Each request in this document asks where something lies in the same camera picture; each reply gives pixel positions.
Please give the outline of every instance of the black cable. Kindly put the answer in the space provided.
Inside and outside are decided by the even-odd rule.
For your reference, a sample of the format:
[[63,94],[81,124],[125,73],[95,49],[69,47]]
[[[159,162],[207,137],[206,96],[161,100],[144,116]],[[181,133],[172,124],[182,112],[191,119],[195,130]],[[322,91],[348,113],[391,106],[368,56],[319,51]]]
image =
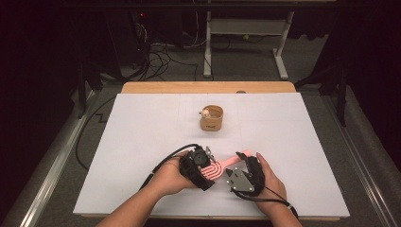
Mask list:
[[191,148],[191,147],[195,147],[198,148],[199,145],[197,144],[189,144],[189,145],[185,145],[182,148],[179,148],[177,150],[175,150],[174,152],[172,152],[171,154],[169,154],[167,157],[165,157],[164,160],[162,160],[162,162],[159,163],[159,165],[157,165],[155,168],[153,168],[153,170],[151,171],[151,173],[148,175],[148,177],[145,179],[144,183],[142,184],[142,186],[139,188],[139,190],[141,190],[142,188],[144,188],[151,180],[151,178],[153,177],[153,175],[157,172],[157,170],[159,170],[159,168],[165,163],[167,162],[169,159],[173,158],[174,155],[176,155],[178,152],[182,151],[185,148]]
[[174,62],[178,63],[178,64],[182,64],[182,65],[189,65],[189,66],[195,66],[195,71],[194,71],[194,81],[197,80],[197,71],[198,71],[198,65],[196,63],[184,63],[184,62],[180,62],[180,61],[176,61],[173,58],[171,58],[171,56],[168,54],[168,50],[167,50],[167,45],[165,46],[165,50],[166,50],[166,55]]
[[209,65],[209,68],[210,68],[210,76],[211,76],[211,78],[212,78],[212,81],[215,81],[215,75],[213,74],[212,65],[210,65],[210,63],[209,63],[209,61],[206,59],[206,57],[203,57],[203,58],[204,58],[204,61],[206,61],[206,63]]
[[289,203],[288,201],[286,201],[283,197],[281,197],[280,195],[278,195],[276,192],[274,192],[273,190],[269,189],[269,188],[266,187],[265,185],[263,185],[263,186],[264,186],[266,189],[268,189],[270,192],[272,192],[274,195],[276,195],[277,197],[279,197],[280,200],[277,200],[277,199],[261,199],[261,198],[255,198],[255,197],[244,196],[243,194],[241,194],[240,192],[234,190],[233,188],[232,188],[232,191],[234,192],[234,194],[235,194],[236,196],[240,197],[242,200],[245,200],[245,201],[262,201],[262,202],[271,201],[271,202],[278,202],[278,203],[284,204],[289,210],[291,210],[291,212],[292,212],[292,214],[295,216],[295,218],[297,218],[297,219],[299,218],[299,217],[298,217],[298,212],[297,212],[297,210],[295,209],[294,206],[291,205],[291,203]]
[[[157,55],[157,56],[159,57],[159,60],[160,60],[160,62],[161,62],[162,64],[161,64],[160,66],[157,66],[158,68],[157,68],[156,71],[153,70],[153,68],[152,68],[152,66],[151,66],[150,68],[153,70],[154,74],[151,75],[151,76],[149,76],[149,77],[147,77],[147,78],[144,78],[144,80],[148,80],[148,79],[152,79],[152,78],[155,78],[155,77],[159,77],[161,80],[166,81],[165,79],[163,79],[163,78],[161,77],[161,75],[167,70],[169,61],[166,60],[166,59],[163,59],[159,54],[157,54],[157,53],[155,53],[155,52],[149,52],[149,54]],[[161,73],[159,73],[159,71],[160,71],[163,67],[166,67],[166,68],[165,68]]]
[[159,53],[162,53],[162,54],[164,54],[163,52],[159,52],[159,53],[157,53],[157,52],[149,52],[150,54],[153,54],[153,55],[156,55],[158,58],[155,58],[155,59],[152,59],[152,60],[150,60],[150,62],[152,62],[152,61],[156,61],[156,60],[160,60],[160,65],[158,65],[158,66],[152,66],[152,65],[150,65],[150,68],[151,68],[151,70],[153,70],[153,68],[155,68],[155,67],[158,67],[158,70],[157,71],[155,71],[155,70],[153,70],[153,72],[158,72],[159,70],[160,70],[160,68],[162,68],[162,67],[165,67],[165,66],[167,66],[168,67],[168,64],[170,63],[170,60],[166,60],[166,59],[164,59],[164,58],[162,58],[162,56],[160,56],[160,54]]
[[[147,63],[148,63],[148,69],[150,68],[150,61],[149,61],[150,56],[149,56],[149,55],[150,55],[150,54],[149,54],[149,52],[147,51],[147,55],[145,56],[145,59],[146,59],[146,61],[147,61]],[[141,77],[138,79],[138,81],[144,81],[144,80],[145,80],[145,77],[146,77],[146,75],[147,75],[147,73],[148,73],[148,70],[145,71],[145,72],[141,75]]]
[[[127,79],[127,81],[133,81],[134,78],[143,75],[147,71],[148,71],[148,61],[147,61],[147,59],[145,59],[144,62],[142,64],[140,64],[140,67],[138,69],[136,69],[135,72],[131,73],[130,75],[128,75],[124,78]],[[112,78],[105,77],[103,75],[100,75],[100,78],[103,81],[107,81],[107,82],[113,83],[113,84],[125,83],[124,81],[121,81],[121,79],[112,79]]]
[[116,96],[113,96],[111,98],[109,98],[108,100],[106,100],[104,103],[102,103],[95,111],[94,113],[91,114],[91,116],[89,116],[89,118],[86,120],[85,124],[82,127],[82,130],[80,130],[79,135],[78,135],[78,140],[76,143],[76,148],[75,148],[75,153],[76,153],[76,159],[79,163],[80,166],[82,166],[84,169],[89,170],[89,167],[87,167],[80,159],[79,159],[79,155],[78,155],[78,145],[79,145],[79,141],[80,138],[83,135],[83,132],[86,129],[86,126],[88,125],[88,123],[91,121],[92,117],[94,117],[94,115],[100,110],[100,108],[102,108],[103,106],[105,106],[108,102],[110,102],[111,100],[115,99]]

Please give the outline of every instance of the person's left hand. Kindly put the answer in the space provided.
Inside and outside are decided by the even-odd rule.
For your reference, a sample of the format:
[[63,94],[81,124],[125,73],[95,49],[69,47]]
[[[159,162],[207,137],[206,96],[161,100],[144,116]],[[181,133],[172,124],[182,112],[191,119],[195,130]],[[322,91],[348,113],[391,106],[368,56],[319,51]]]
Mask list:
[[153,176],[148,186],[161,193],[161,196],[173,195],[185,188],[196,188],[191,181],[180,173],[180,158],[187,152],[183,151],[165,162]]

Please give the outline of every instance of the white surface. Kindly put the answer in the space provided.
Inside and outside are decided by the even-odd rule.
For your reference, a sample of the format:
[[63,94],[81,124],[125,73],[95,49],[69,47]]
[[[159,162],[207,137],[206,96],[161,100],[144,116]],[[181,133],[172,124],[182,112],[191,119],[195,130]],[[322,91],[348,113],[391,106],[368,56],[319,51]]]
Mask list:
[[[207,105],[223,108],[220,131],[201,130],[199,111]],[[244,149],[262,153],[301,217],[349,216],[297,93],[118,95],[74,213],[110,214],[162,159],[193,143],[210,146],[218,160]],[[224,174],[204,192],[187,189],[165,197],[152,215],[263,217],[253,202],[230,193],[226,179]]]

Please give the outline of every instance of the wooden table edge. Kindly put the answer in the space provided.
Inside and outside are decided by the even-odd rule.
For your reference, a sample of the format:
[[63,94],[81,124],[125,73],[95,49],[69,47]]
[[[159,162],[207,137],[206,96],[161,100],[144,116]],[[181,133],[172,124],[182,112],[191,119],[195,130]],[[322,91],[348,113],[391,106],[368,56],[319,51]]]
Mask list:
[[[105,218],[106,214],[80,214],[85,218]],[[189,220],[269,220],[268,217],[244,217],[244,216],[153,216],[152,219],[189,219]],[[316,220],[316,221],[339,221],[341,217],[300,217],[300,220]]]
[[121,94],[296,93],[288,81],[140,81],[124,84]]

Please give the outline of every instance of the wrist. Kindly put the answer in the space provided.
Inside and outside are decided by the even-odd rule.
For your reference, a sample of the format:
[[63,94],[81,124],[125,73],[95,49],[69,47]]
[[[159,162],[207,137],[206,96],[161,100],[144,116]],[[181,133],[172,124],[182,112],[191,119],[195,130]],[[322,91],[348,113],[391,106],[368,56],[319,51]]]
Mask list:
[[285,213],[291,213],[291,211],[284,204],[279,202],[257,202],[259,209],[269,218],[280,217]]
[[166,192],[163,190],[163,188],[153,183],[146,185],[144,188],[142,188],[142,190],[146,191],[147,194],[156,201],[166,196]]

